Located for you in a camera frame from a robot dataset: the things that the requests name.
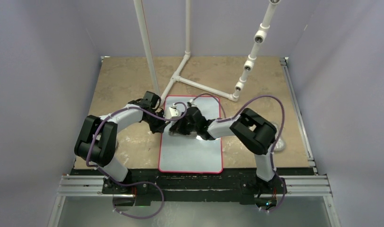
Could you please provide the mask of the pink framed whiteboard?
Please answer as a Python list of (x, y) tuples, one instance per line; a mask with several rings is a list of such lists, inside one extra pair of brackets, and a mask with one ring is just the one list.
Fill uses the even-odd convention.
[[(164, 109), (167, 110), (175, 102), (188, 101), (195, 96), (168, 96)], [(206, 119), (223, 117), (218, 101), (213, 97), (201, 96), (194, 102)], [(206, 173), (218, 174), (223, 170), (222, 141), (203, 140), (196, 134), (188, 136), (171, 135), (168, 125), (161, 135), (158, 169), (164, 173)]]

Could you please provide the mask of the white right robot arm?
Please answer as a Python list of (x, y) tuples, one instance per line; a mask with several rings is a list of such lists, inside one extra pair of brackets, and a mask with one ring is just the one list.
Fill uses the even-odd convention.
[(235, 136), (254, 154), (258, 189), (269, 192), (275, 187), (276, 168), (271, 153), (279, 138), (278, 129), (255, 111), (245, 108), (234, 118), (207, 119), (197, 107), (189, 107), (169, 132), (183, 136), (196, 134), (203, 140)]

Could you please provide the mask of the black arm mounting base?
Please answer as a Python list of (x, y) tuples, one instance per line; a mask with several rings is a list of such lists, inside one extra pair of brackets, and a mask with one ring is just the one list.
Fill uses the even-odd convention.
[(158, 169), (132, 169), (125, 187), (94, 170), (72, 170), (71, 176), (97, 177), (100, 195), (112, 195), (116, 204), (127, 205), (125, 196), (137, 206), (153, 201), (237, 202), (241, 205), (275, 206), (274, 194), (283, 193), (275, 178), (266, 183), (256, 177), (254, 168), (226, 168), (219, 174), (162, 173)]

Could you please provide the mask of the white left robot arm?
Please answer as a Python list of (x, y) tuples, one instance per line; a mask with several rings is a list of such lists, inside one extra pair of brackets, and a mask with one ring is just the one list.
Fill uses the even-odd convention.
[(86, 161), (88, 167), (96, 167), (114, 179), (114, 188), (120, 193), (132, 189), (130, 171), (116, 157), (117, 135), (134, 123), (145, 122), (152, 133), (163, 133), (168, 122), (159, 95), (147, 91), (143, 98), (132, 100), (113, 113), (85, 118), (75, 143), (74, 153)]

